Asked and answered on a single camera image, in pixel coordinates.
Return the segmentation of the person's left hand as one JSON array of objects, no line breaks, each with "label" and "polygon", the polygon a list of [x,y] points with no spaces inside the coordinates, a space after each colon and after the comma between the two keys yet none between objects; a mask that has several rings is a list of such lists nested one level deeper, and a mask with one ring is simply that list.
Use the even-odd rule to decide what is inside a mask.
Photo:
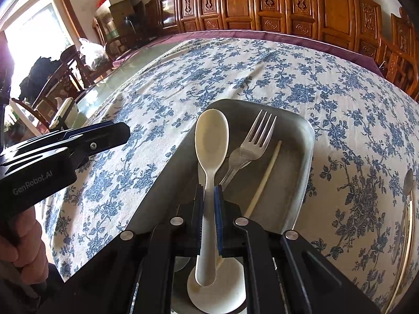
[{"label": "person's left hand", "polygon": [[24,284],[39,284],[48,278],[49,264],[35,208],[31,207],[20,213],[14,225],[20,242],[14,247],[7,239],[1,237],[1,260],[12,262],[15,267],[21,268]]}]

